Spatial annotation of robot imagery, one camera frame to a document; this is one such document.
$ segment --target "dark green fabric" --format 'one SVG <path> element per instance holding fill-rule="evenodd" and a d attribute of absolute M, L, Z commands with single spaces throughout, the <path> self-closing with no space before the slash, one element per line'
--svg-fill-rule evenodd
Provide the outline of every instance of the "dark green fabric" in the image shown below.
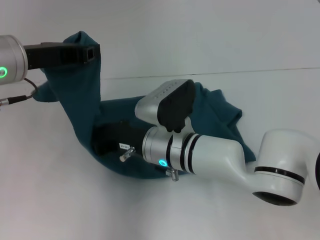
<path fill-rule="evenodd" d="M 82 31 L 70 36 L 64 43 L 97 44 Z M 141 96 L 101 102 L 100 70 L 100 58 L 85 65 L 43 69 L 48 81 L 39 87 L 34 99 L 39 102 L 59 101 L 73 125 L 79 142 L 95 159 L 112 171 L 141 179 L 165 177 L 154 165 L 141 158 L 130 158 L 123 163 L 119 161 L 117 154 L 99 157 L 93 152 L 91 135 L 94 126 L 129 121 L 133 127 L 151 127 L 135 116 L 135 105 Z M 245 145 L 236 127 L 241 116 L 241 110 L 226 102 L 221 90 L 209 91 L 200 83 L 196 83 L 196 98 L 190 116 L 195 132 L 236 140 L 243 147 L 245 161 L 255 161 L 253 152 Z"/>

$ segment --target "green led ring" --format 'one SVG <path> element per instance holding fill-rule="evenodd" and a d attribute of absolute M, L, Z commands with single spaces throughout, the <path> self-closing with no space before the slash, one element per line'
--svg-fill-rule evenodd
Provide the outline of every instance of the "green led ring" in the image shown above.
<path fill-rule="evenodd" d="M 4 78 L 5 76 L 7 76 L 8 74 L 8 70 L 4 67 L 4 66 L 1 66 L 0 67 L 0 71 L 4 71 L 4 74 L 2 76 L 0 76 L 0 79 Z"/>

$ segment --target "black stripe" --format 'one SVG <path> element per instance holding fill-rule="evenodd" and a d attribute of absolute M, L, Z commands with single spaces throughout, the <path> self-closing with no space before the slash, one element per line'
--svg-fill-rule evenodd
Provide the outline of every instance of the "black stripe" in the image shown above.
<path fill-rule="evenodd" d="M 181 148 L 181 153 L 180 153 L 180 166 L 181 166 L 181 169 L 183 171 L 187 171 L 186 170 L 186 165 L 185 165 L 185 151 L 186 151 L 186 148 L 187 148 L 187 145 L 188 145 L 188 142 L 190 140 L 190 138 L 195 135 L 195 133 L 190 133 L 188 136 L 186 136 L 184 142 L 183 142 L 183 145 L 182 145 L 182 148 Z"/>
<path fill-rule="evenodd" d="M 171 151 L 171 146 L 172 146 L 173 140 L 174 140 L 174 136 L 172 135 L 169 139 L 168 146 L 166 147 L 165 160 L 166 160 L 166 163 L 168 164 L 169 168 L 172 168 L 171 162 L 170 162 L 170 151 Z"/>
<path fill-rule="evenodd" d="M 315 180 L 320 190 L 320 153 L 316 158 L 316 162 L 315 162 Z"/>
<path fill-rule="evenodd" d="M 287 170 L 283 170 L 280 168 L 276 168 L 276 167 L 270 167 L 270 166 L 257 166 L 254 169 L 254 172 L 258 172 L 258 171 L 262 171 L 262 172 L 269 172 L 269 173 L 274 173 L 274 174 L 280 174 L 283 176 L 287 176 L 289 178 L 295 179 L 299 182 L 301 182 L 302 184 L 305 184 L 306 180 L 304 177 L 291 172 L 291 171 L 287 171 Z"/>
<path fill-rule="evenodd" d="M 189 167 L 189 171 L 190 173 L 192 174 L 195 174 L 194 173 L 194 170 L 192 168 L 192 154 L 194 153 L 194 148 L 195 148 L 195 145 L 196 145 L 196 142 L 198 141 L 198 139 L 201 137 L 202 135 L 197 135 L 191 142 L 191 145 L 190 145 L 190 148 L 189 148 L 189 155 L 188 155 L 188 167 Z"/>

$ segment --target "glowing green light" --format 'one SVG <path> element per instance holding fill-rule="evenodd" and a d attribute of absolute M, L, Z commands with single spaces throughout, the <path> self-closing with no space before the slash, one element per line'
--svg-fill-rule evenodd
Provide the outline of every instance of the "glowing green light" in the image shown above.
<path fill-rule="evenodd" d="M 1 66 L 0 67 L 0 79 L 7 76 L 7 74 L 8 74 L 8 70 L 4 66 Z"/>
<path fill-rule="evenodd" d="M 159 160 L 159 164 L 164 167 L 168 167 L 168 163 L 164 159 Z"/>

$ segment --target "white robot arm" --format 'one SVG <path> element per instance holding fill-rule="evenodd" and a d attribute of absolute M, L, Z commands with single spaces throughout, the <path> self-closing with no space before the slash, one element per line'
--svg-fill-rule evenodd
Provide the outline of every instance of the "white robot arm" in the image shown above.
<path fill-rule="evenodd" d="M 189 115 L 188 98 L 194 97 L 192 91 L 191 80 L 172 80 L 137 103 L 136 117 L 156 125 L 146 133 L 142 144 L 142 155 L 147 162 L 167 167 L 174 181 L 179 179 L 177 170 L 220 179 L 279 206 L 299 202 L 307 176 L 313 187 L 320 189 L 320 143 L 317 139 L 290 129 L 270 130 L 263 137 L 255 170 L 249 172 L 243 148 L 237 141 L 193 131 L 186 117 Z M 179 110 L 171 106 L 181 98 L 185 99 Z M 170 107 L 179 111 L 174 116 L 175 125 L 169 118 L 164 121 L 163 105 L 169 109 L 171 117 L 175 111 L 170 111 Z M 185 127 L 181 129 L 179 121 L 185 117 Z"/>

